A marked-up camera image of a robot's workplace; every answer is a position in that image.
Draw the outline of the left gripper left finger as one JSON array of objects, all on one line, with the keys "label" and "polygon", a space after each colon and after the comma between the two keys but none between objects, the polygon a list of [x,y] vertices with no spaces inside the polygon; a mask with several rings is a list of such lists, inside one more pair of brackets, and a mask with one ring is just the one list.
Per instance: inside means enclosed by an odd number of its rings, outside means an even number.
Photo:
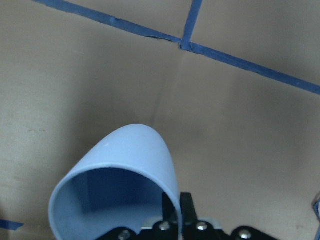
[{"label": "left gripper left finger", "polygon": [[164,222],[178,223],[177,211],[165,192],[162,193],[162,219]]}]

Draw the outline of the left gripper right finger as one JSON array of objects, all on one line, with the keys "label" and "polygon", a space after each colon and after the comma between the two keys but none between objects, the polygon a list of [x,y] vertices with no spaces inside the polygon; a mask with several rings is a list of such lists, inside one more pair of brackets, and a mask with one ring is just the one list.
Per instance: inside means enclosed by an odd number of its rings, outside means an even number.
[{"label": "left gripper right finger", "polygon": [[180,208],[184,225],[192,225],[198,221],[192,194],[182,192],[180,194]]}]

